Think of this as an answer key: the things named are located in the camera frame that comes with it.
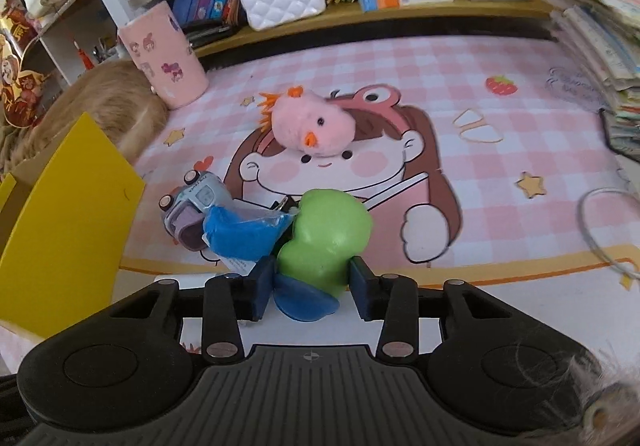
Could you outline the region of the pink checkered table mat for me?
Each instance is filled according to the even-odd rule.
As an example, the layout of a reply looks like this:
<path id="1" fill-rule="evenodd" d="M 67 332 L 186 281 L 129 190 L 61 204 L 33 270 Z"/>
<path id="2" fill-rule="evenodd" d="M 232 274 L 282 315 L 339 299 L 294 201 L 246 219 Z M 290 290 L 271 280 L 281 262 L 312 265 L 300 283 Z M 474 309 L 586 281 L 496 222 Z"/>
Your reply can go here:
<path id="1" fill-rule="evenodd" d="M 260 93 L 301 85 L 356 121 L 333 157 L 285 149 L 258 125 Z M 549 41 L 428 36 L 304 50 L 212 76 L 169 117 L 137 163 L 145 191 L 127 258 L 156 270 L 198 266 L 160 222 L 158 199 L 194 169 L 237 199 L 270 206 L 314 188 L 348 192 L 373 220 L 364 257 L 378 273 L 410 270 L 486 281 L 493 292 L 598 351 L 639 351 L 639 291 L 593 261 L 587 229 L 620 262 L 639 262 L 639 211 L 585 77 Z"/>

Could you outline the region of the yellow cardboard box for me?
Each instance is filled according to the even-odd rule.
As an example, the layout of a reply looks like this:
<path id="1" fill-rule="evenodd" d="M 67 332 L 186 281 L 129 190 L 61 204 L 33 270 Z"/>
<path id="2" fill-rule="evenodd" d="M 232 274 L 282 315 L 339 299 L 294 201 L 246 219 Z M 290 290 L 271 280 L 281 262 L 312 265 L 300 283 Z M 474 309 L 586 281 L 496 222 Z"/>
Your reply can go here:
<path id="1" fill-rule="evenodd" d="M 144 183 L 88 114 L 6 179 L 1 322 L 45 339 L 111 304 Z"/>

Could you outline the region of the stack of magazines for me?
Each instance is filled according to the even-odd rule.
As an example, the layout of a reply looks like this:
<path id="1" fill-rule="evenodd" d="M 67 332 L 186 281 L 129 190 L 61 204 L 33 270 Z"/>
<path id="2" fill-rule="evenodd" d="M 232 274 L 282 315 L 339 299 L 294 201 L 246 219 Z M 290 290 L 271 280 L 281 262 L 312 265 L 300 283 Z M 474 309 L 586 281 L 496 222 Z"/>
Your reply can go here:
<path id="1" fill-rule="evenodd" d="M 551 32 L 596 90 L 605 143 L 639 160 L 639 0 L 543 0 Z"/>

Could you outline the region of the pink sticker cup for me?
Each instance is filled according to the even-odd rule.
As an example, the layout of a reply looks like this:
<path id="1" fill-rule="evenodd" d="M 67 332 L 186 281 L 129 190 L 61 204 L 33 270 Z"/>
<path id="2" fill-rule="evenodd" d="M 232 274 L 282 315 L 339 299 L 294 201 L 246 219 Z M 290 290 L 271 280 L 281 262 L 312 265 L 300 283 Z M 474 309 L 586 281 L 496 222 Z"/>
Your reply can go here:
<path id="1" fill-rule="evenodd" d="M 169 109 L 189 105 L 206 92 L 206 72 L 166 2 L 120 27 L 118 36 Z"/>

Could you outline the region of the black binder clip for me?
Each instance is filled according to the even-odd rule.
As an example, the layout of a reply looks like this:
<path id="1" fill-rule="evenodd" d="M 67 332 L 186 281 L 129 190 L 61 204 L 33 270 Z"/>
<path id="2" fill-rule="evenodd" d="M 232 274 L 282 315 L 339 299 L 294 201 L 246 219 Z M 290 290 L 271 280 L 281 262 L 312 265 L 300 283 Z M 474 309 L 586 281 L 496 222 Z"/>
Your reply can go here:
<path id="1" fill-rule="evenodd" d="M 298 201 L 292 196 L 284 196 L 270 206 L 269 211 L 280 216 L 281 214 L 295 216 L 299 211 Z"/>

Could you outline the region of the blue fluffy pompom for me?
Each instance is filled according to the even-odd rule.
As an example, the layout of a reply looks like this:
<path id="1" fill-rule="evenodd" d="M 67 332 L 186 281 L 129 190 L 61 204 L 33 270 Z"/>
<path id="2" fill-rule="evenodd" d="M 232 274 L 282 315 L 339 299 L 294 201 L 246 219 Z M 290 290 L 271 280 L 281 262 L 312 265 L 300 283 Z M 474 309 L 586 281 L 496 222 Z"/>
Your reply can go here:
<path id="1" fill-rule="evenodd" d="M 270 255 L 294 220 L 294 214 L 248 204 L 212 206 L 203 221 L 203 237 L 221 258 L 257 262 Z"/>

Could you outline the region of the orange white cat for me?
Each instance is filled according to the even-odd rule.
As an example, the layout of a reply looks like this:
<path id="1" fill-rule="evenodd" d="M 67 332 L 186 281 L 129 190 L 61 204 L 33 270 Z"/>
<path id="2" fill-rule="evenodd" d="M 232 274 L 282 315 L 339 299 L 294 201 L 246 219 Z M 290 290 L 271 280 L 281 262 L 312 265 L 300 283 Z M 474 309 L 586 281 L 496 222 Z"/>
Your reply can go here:
<path id="1" fill-rule="evenodd" d="M 169 118 L 163 99 L 131 60 L 104 62 L 66 88 L 32 128 L 1 123 L 1 174 L 34 158 L 83 114 L 93 118 L 129 163 L 163 132 Z"/>

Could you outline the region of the grey purple toy car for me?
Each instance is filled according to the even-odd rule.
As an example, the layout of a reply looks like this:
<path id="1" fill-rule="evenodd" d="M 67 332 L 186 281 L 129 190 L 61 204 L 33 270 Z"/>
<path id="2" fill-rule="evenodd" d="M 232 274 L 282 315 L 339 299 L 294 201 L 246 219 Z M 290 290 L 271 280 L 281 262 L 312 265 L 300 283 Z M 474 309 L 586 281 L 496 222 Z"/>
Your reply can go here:
<path id="1" fill-rule="evenodd" d="M 232 201 L 222 180 L 208 171 L 190 170 L 183 185 L 158 200 L 164 229 L 186 250 L 200 252 L 206 248 L 203 224 L 212 206 L 225 206 Z"/>

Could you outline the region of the green blue tumbler toy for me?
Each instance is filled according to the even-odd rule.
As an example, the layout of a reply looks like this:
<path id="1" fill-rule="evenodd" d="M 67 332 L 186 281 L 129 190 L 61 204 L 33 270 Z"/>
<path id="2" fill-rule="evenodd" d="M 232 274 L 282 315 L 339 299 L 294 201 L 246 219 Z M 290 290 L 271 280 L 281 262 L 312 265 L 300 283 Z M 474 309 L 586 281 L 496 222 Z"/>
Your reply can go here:
<path id="1" fill-rule="evenodd" d="M 305 192 L 292 236 L 277 256 L 273 299 L 296 322 L 335 313 L 348 284 L 348 263 L 367 247 L 371 214 L 364 204 L 335 189 Z"/>

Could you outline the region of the red gold fortune god decoration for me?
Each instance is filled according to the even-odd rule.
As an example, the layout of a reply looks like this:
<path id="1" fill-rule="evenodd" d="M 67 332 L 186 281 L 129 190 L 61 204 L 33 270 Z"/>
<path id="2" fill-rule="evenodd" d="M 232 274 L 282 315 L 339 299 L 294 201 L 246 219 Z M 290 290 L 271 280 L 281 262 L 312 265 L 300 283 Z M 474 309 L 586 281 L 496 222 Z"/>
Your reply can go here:
<path id="1" fill-rule="evenodd" d="M 30 128 L 40 114 L 46 74 L 24 67 L 24 57 L 37 41 L 38 31 L 27 18 L 23 0 L 1 5 L 1 106 L 14 128 Z"/>

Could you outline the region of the pink plush chick toy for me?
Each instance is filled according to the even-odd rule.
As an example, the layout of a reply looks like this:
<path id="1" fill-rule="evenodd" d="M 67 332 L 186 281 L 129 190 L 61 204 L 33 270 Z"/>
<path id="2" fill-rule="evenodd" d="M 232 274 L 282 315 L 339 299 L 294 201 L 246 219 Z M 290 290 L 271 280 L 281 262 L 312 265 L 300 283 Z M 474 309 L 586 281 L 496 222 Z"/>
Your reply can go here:
<path id="1" fill-rule="evenodd" d="M 260 96 L 260 128 L 270 132 L 285 149 L 311 157 L 333 157 L 355 140 L 355 119 L 342 107 L 301 85 Z"/>

